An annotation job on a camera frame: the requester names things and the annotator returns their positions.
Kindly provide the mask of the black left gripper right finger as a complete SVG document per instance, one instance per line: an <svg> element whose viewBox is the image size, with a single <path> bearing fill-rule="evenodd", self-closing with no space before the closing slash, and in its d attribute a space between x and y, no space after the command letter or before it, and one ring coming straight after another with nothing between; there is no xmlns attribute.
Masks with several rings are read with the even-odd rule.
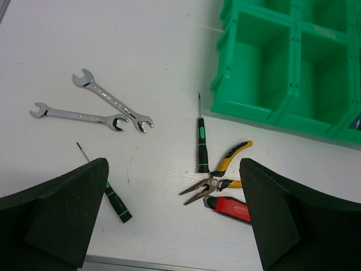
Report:
<svg viewBox="0 0 361 271"><path fill-rule="evenodd" d="M263 270L360 270L360 203L250 158L239 173Z"/></svg>

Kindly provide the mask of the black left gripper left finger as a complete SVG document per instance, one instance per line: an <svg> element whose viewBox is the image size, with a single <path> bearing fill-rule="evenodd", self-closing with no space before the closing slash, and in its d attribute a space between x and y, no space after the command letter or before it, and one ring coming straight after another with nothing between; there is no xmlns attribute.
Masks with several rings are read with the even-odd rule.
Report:
<svg viewBox="0 0 361 271"><path fill-rule="evenodd" d="M81 268L108 174L107 159L97 158L1 198L1 270Z"/></svg>

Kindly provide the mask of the blue red screwdriver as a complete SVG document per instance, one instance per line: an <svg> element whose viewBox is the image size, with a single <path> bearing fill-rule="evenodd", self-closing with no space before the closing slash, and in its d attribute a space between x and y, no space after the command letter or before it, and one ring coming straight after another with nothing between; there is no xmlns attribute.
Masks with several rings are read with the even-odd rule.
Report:
<svg viewBox="0 0 361 271"><path fill-rule="evenodd" d="M361 114L349 125L349 129L361 131Z"/></svg>

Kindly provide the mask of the red black utility knife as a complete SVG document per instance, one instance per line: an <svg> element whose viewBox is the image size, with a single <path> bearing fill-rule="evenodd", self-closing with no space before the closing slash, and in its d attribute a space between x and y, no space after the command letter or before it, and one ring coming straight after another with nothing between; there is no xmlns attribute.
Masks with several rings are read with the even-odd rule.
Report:
<svg viewBox="0 0 361 271"><path fill-rule="evenodd" d="M251 224L250 215L246 203L230 196L206 196L204 204L214 212L227 216L234 220Z"/></svg>

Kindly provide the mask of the silver open-end wrench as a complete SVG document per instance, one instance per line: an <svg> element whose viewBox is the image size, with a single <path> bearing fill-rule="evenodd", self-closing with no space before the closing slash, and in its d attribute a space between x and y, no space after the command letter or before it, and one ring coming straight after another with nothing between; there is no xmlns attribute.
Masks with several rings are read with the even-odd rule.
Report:
<svg viewBox="0 0 361 271"><path fill-rule="evenodd" d="M129 106L125 105L111 93L106 91L95 81L93 74L89 70L83 68L82 72L83 77L78 77L75 74L72 74L72 80L76 86L92 91L97 96L101 97L101 99L119 110L134 123L137 131L146 133L146 130L143 128L145 124L148 124L151 128L154 127L153 120L149 116L141 115L135 112Z"/></svg>
<svg viewBox="0 0 361 271"><path fill-rule="evenodd" d="M44 117L55 117L59 119L69 119L83 121L87 123L103 124L115 132L123 132L124 129L120 127L120 124L129 122L128 118L122 114L115 114L112 116L99 116L54 109L41 102L35 102L35 105L39 107L39 110L37 112L29 111L29 113L33 117L38 119Z"/></svg>

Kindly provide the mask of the green six-compartment bin tray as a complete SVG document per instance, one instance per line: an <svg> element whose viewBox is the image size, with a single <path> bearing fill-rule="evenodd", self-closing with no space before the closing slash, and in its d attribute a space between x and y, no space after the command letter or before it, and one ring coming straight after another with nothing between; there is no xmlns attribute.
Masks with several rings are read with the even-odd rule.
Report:
<svg viewBox="0 0 361 271"><path fill-rule="evenodd" d="M225 1L211 111L360 144L359 1Z"/></svg>

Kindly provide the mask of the aluminium front rail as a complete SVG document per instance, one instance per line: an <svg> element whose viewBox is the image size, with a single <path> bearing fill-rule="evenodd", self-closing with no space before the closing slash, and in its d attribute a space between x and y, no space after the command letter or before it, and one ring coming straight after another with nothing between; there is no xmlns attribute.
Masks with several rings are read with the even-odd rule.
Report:
<svg viewBox="0 0 361 271"><path fill-rule="evenodd" d="M79 270L186 270L202 271L209 269L190 268L179 265L150 263L145 261L117 259L113 257L87 255Z"/></svg>

